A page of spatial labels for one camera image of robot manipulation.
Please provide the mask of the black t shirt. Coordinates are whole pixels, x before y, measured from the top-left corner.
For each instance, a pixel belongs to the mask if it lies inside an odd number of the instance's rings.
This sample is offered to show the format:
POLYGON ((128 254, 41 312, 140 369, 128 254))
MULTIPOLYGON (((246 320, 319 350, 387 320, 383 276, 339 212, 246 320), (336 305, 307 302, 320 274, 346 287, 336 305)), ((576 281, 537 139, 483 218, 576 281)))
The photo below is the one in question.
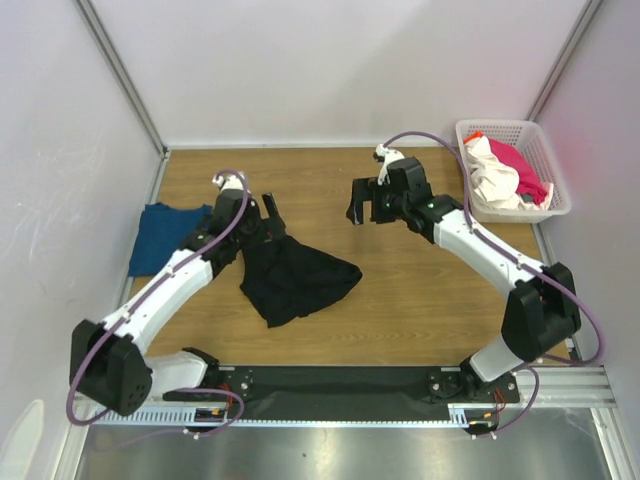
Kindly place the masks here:
POLYGON ((249 246, 243 258, 240 289, 269 328, 339 302, 363 277, 358 266, 289 235, 249 246))

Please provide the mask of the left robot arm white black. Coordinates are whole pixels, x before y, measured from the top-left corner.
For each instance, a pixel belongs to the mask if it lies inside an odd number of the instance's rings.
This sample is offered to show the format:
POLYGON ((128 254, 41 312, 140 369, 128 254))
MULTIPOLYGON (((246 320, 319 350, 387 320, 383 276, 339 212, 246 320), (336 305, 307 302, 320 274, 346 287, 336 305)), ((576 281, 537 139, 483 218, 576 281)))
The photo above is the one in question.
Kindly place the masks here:
POLYGON ((103 320, 81 321, 72 333, 70 393, 128 416, 149 397, 178 398, 185 391, 208 400, 219 391, 219 362, 197 349, 150 357, 147 351, 174 314, 235 261, 252 242, 285 233, 272 194, 260 201, 222 193, 180 243, 168 263, 134 297, 103 320))

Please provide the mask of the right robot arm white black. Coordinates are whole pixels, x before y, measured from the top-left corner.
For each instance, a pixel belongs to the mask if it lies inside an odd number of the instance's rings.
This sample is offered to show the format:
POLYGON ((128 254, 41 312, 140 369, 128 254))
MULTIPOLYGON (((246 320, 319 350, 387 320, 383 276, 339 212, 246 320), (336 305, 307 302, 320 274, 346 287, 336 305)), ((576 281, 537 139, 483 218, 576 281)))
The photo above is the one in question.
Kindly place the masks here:
POLYGON ((486 400, 497 379, 580 329, 571 271, 521 254, 478 224, 453 197, 433 194, 416 158, 385 161, 378 176, 353 181, 346 210, 352 224, 363 223, 366 203, 372 222, 404 221, 410 231, 463 260, 505 298, 498 336, 460 365, 461 392, 469 400, 486 400))

